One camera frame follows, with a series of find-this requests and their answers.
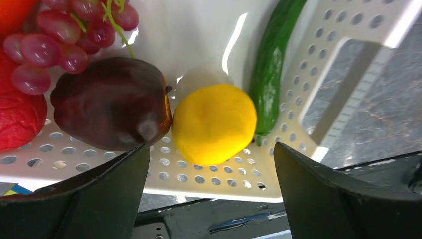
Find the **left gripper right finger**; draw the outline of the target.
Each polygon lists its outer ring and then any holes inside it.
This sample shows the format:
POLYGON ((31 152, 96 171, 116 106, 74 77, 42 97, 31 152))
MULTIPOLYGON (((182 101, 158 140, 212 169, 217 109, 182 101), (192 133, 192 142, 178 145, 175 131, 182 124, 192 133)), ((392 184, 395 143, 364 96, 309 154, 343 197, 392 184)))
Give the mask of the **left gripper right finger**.
POLYGON ((333 169, 277 143, 274 161, 293 238, 421 238, 421 152, 333 169))

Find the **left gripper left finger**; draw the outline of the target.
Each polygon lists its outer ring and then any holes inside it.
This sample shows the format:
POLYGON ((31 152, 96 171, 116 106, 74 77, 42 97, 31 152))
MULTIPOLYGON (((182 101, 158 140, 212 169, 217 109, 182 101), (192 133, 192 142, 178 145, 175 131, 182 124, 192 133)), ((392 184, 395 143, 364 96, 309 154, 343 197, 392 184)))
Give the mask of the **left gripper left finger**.
POLYGON ((1 238, 130 238, 149 162, 143 144, 31 194, 1 197, 1 238))

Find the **yellow lemon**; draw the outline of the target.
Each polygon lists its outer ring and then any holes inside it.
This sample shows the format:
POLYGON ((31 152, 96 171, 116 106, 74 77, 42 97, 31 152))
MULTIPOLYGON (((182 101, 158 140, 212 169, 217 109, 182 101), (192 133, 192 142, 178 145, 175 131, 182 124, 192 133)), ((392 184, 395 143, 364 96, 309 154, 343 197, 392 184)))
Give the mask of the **yellow lemon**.
POLYGON ((256 125, 249 95, 236 86, 218 84, 200 88, 177 104, 172 140, 188 162, 219 165, 251 143, 256 125))

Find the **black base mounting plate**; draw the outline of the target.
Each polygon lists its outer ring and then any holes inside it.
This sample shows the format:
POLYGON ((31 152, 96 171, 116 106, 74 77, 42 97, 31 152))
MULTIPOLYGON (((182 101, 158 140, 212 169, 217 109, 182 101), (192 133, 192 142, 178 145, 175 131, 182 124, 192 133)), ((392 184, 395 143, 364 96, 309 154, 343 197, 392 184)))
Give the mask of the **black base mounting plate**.
POLYGON ((134 239, 287 239, 284 202, 198 200, 139 213, 134 239))

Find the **dark red apple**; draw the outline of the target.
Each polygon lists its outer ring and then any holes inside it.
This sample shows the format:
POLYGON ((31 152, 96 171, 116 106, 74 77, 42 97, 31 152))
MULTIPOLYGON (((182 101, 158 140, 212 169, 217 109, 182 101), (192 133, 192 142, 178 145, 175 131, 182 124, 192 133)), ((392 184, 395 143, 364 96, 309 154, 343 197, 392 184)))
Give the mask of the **dark red apple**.
POLYGON ((57 126, 95 148, 128 151, 155 144, 170 130, 172 115, 163 73, 133 58, 113 57, 63 74, 51 92, 57 126))

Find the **red strawberry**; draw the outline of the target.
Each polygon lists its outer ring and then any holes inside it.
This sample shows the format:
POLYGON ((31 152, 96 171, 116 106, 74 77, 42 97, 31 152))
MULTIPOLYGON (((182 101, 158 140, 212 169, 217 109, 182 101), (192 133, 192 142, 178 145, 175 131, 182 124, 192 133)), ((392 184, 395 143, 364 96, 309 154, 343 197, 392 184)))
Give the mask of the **red strawberry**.
POLYGON ((42 130, 47 116, 43 95, 19 91, 11 76, 18 64, 0 51, 0 151, 18 149, 30 143, 42 130))

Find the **green cucumber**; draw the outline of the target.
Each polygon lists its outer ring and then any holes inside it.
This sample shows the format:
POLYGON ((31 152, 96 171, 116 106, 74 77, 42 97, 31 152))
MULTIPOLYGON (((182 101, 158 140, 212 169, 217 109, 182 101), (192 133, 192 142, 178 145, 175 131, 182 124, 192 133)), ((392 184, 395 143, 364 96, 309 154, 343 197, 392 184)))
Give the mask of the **green cucumber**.
POLYGON ((281 0, 274 8, 260 41, 249 95, 257 111, 255 143, 271 133, 279 117, 280 81, 290 36, 306 0, 281 0))

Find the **red grape bunch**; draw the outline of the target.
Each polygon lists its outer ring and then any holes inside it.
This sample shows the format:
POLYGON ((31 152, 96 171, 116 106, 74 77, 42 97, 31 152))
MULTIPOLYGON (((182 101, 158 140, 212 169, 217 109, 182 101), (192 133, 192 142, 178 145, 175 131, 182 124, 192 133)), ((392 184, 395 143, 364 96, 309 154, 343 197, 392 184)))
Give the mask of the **red grape bunch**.
POLYGON ((21 32, 7 36, 0 50, 18 64, 11 80, 21 92, 42 95, 51 85, 48 69, 78 74, 88 56, 112 46, 117 36, 138 27, 139 16, 127 0, 46 0, 45 10, 28 16, 21 32))

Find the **white perforated plastic basket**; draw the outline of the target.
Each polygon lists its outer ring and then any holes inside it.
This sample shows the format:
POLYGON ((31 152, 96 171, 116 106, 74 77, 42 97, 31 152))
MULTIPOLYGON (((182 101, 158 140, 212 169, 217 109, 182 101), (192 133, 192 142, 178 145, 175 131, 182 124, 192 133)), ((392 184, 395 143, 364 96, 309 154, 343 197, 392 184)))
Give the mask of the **white perforated plastic basket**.
MULTIPOLYGON (((174 107, 200 86, 246 89, 275 0, 134 0, 126 37, 173 87, 174 107)), ((277 203, 273 148, 283 142, 333 168, 422 146, 422 3, 311 0, 286 51, 280 118, 261 147, 224 164, 187 162, 170 134, 141 171, 148 194, 277 203)))

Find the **orange carrot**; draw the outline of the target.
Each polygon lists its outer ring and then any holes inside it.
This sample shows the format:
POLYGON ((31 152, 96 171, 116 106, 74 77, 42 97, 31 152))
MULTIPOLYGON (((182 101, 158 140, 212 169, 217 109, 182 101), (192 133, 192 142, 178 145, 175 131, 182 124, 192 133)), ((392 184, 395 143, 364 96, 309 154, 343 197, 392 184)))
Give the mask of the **orange carrot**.
POLYGON ((0 42, 21 32, 25 21, 39 0, 0 0, 0 42))

